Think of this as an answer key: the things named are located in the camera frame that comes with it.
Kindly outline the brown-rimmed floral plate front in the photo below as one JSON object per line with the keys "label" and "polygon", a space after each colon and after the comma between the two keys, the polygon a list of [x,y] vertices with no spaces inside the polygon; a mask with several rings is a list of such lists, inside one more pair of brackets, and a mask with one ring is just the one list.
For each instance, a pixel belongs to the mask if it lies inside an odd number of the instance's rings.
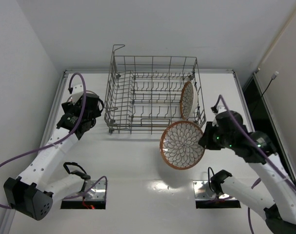
{"label": "brown-rimmed floral plate front", "polygon": [[197,165],[205,149],[199,145],[203,131],[193,122],[182,120],[169,125],[160,138],[160,154],[167,165],[187,170]]}

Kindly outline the brown-rimmed floral plate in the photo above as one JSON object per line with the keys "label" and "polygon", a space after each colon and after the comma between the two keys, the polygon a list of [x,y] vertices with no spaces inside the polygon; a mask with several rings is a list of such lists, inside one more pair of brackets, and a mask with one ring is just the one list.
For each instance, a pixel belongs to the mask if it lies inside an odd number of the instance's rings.
{"label": "brown-rimmed floral plate", "polygon": [[179,108],[183,120],[187,120],[197,107],[197,90],[195,85],[188,81],[181,91]]}
{"label": "brown-rimmed floral plate", "polygon": [[182,120],[169,125],[160,138],[160,154],[167,165],[187,170],[197,165],[205,149],[199,145],[203,131],[193,122]]}

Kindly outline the white plate orange sunburst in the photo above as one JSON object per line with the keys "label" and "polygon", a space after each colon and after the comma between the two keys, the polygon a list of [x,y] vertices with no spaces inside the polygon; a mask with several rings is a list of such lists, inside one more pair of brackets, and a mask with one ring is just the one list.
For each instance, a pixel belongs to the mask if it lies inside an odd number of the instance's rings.
{"label": "white plate orange sunburst", "polygon": [[[94,94],[94,95],[96,94],[95,92],[90,91],[90,90],[87,90],[86,93],[87,93],[87,94]],[[67,99],[66,102],[72,102],[72,103],[75,104],[75,103],[79,100],[79,98],[80,98],[82,95],[83,95],[83,91],[82,91],[82,92],[78,92],[78,93],[74,93],[74,95],[71,95],[71,96]]]}

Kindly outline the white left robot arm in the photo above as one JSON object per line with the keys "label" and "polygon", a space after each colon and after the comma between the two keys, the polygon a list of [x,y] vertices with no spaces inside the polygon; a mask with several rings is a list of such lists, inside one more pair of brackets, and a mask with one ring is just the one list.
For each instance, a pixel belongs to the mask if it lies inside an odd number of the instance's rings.
{"label": "white left robot arm", "polygon": [[46,149],[18,175],[8,178],[4,192],[9,206],[35,220],[42,220],[53,204],[74,193],[84,192],[90,176],[86,172],[68,172],[65,178],[49,183],[56,167],[83,134],[93,128],[103,110],[103,101],[91,91],[83,99],[83,86],[76,85],[71,100],[62,103],[64,115],[57,123]]}

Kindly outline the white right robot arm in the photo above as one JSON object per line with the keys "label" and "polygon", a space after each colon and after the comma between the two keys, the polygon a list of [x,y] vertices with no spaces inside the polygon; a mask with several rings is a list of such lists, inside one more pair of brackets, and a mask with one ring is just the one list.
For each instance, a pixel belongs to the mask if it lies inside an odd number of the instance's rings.
{"label": "white right robot arm", "polygon": [[199,145],[206,150],[233,150],[253,169],[271,196],[262,196],[226,170],[208,180],[211,190],[217,195],[235,197],[257,213],[272,233],[296,234],[296,187],[273,142],[263,132],[249,132],[241,114],[222,106],[211,109],[215,119],[206,123]]}

